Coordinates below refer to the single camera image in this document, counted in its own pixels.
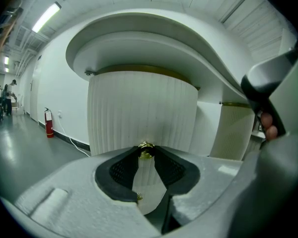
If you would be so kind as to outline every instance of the baseboard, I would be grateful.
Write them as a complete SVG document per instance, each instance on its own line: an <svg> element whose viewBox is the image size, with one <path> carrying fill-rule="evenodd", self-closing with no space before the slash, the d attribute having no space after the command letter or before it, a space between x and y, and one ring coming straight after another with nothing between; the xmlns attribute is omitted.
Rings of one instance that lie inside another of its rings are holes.
<svg viewBox="0 0 298 238"><path fill-rule="evenodd" d="M42 128L45 129L45 124L44 124L44 123L42 123L42 122L39 121L39 124L40 124L40 126L41 126ZM70 141L70 138L69 138L69 137L66 137L66 136L64 136L63 134L60 134L59 132L57 132L57 131L55 131L55 130L53 130L53 133L54 133L55 136L57 136L57 137L60 138L61 140L65 141L65 142L67 142L67 143L69 143L69 144L72 144L71 141ZM79 148L81 148L81 149L84 149L84 150L90 152L90 147L89 147L89 145L84 144L84 143L82 143L82 142L79 142L79 141L77 141L77 140L75 140L75 139L73 139L73 138L71 138L71 140L73 141L73 143L74 143L77 147L79 147Z"/></svg>

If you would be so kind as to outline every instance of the finger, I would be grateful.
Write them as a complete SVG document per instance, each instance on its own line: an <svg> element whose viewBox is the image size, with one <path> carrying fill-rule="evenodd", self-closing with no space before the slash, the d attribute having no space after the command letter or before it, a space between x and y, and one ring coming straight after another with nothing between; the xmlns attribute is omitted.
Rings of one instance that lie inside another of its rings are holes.
<svg viewBox="0 0 298 238"><path fill-rule="evenodd" d="M268 129L273 124L273 117L269 113L262 113L260 116L262 125Z"/></svg>
<svg viewBox="0 0 298 238"><path fill-rule="evenodd" d="M277 138L277 134L278 134L277 128L273 125L267 129L266 138L267 140L275 139Z"/></svg>

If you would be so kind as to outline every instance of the fire extinguisher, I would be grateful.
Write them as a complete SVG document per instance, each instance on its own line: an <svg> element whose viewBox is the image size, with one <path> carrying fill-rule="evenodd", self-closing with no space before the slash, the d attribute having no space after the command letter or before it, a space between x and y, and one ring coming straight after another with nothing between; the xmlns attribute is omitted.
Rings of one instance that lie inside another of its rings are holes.
<svg viewBox="0 0 298 238"><path fill-rule="evenodd" d="M46 108L46 111L44 111L44 118L45 118L45 130L46 130L47 137L54 137L52 112L48 108Z"/></svg>

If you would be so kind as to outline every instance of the ceiling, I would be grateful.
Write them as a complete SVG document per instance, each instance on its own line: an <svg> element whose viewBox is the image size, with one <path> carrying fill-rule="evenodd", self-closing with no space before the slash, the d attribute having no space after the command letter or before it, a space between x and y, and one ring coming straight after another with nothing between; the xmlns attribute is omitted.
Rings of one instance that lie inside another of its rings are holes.
<svg viewBox="0 0 298 238"><path fill-rule="evenodd" d="M61 10L43 26L39 34L32 32L30 29L38 18L56 1L62 6ZM287 27L285 19L266 0L23 0L24 12L8 45L19 50L21 57L29 48L37 52L57 30L79 15L100 7L131 1L175 3L180 4L184 11L192 8L207 13L227 30L240 36L249 46L255 61L278 54L282 28ZM21 61L20 64L20 67L25 67L27 61Z"/></svg>

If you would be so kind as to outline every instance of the fluorescent ceiling light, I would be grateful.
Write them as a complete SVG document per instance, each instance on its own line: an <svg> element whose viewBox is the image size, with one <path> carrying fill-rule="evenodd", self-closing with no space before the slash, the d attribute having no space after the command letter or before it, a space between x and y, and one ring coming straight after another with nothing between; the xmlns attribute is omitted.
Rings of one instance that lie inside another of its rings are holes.
<svg viewBox="0 0 298 238"><path fill-rule="evenodd" d="M61 9L61 6L55 2L52 4L39 18L39 20L35 23L35 25L32 28L32 31L38 32L42 28L42 26L59 10Z"/></svg>

